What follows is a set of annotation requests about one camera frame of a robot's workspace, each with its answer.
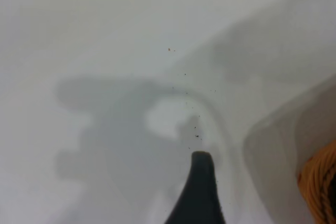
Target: white surface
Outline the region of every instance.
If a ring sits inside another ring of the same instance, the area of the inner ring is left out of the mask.
[[[228,224],[312,223],[295,176],[336,137],[335,0],[0,7],[0,223],[162,223],[194,150]]]

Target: orange rope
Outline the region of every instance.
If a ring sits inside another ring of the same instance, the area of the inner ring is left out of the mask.
[[[298,177],[300,192],[317,224],[335,224],[328,189],[336,174],[336,141],[310,158]]]

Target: orange yarn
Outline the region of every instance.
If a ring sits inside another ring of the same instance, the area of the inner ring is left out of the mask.
[[[317,224],[335,224],[328,197],[331,180],[336,174],[336,141],[331,142],[305,164],[298,186]]]

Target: black object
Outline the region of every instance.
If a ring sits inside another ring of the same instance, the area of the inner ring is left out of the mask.
[[[210,153],[194,152],[184,189],[165,224],[225,224]]]

